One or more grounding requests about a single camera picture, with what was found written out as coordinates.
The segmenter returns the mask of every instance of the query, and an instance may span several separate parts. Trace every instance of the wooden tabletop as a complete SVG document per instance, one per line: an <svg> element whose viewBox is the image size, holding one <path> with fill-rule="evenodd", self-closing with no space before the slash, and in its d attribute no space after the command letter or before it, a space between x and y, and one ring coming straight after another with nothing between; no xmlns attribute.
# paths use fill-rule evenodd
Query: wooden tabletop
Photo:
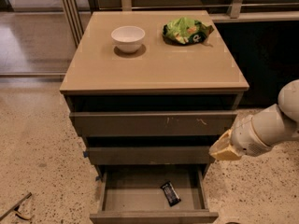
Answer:
<svg viewBox="0 0 299 224"><path fill-rule="evenodd" d="M162 30L173 19L189 17L215 31L205 44L173 46ZM142 48L122 54L111 32L134 25L146 32ZM213 21L205 11L94 12L61 86L63 94L184 93L246 91L244 79Z"/></svg>

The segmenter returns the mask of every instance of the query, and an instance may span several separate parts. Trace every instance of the green chip bag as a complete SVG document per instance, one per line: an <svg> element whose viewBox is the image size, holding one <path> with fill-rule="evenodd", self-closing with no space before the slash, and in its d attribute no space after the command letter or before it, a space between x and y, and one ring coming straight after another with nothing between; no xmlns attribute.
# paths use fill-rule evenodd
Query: green chip bag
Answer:
<svg viewBox="0 0 299 224"><path fill-rule="evenodd" d="M165 25L163 36L181 45L189 45L205 41L213 31L211 25L205 26L198 20L184 17Z"/></svg>

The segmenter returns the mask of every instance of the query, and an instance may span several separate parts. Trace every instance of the bowl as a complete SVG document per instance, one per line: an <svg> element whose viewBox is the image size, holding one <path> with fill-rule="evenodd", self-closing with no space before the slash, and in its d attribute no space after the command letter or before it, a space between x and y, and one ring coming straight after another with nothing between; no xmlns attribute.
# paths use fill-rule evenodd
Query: bowl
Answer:
<svg viewBox="0 0 299 224"><path fill-rule="evenodd" d="M134 53L140 49L145 31L137 26L121 26L112 33L114 45L124 53Z"/></svg>

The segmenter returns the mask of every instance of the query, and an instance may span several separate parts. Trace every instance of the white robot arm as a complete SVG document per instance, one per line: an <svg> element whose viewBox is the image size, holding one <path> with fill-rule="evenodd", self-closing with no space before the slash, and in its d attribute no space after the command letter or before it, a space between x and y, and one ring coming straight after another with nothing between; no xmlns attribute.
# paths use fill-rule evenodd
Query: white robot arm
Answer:
<svg viewBox="0 0 299 224"><path fill-rule="evenodd" d="M216 160L239 160L259 156L284 141L299 141L299 79L283 87L278 105L236 122L210 148Z"/></svg>

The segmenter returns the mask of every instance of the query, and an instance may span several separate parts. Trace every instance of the terrazzo floor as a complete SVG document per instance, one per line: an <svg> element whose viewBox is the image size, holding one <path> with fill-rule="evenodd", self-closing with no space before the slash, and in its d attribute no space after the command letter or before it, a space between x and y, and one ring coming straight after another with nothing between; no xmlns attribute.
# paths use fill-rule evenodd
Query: terrazzo floor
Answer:
<svg viewBox="0 0 299 224"><path fill-rule="evenodd" d="M75 52L63 14L0 13L0 37L0 72L66 69ZM46 68L42 59L50 60ZM31 221L11 213L1 224L91 224L89 214L97 211L100 183L60 85L59 78L0 79L0 216L33 194L20 208ZM257 111L239 109L237 118ZM215 224L298 223L299 142L258 158L215 161L204 186L209 210L220 215Z"/></svg>

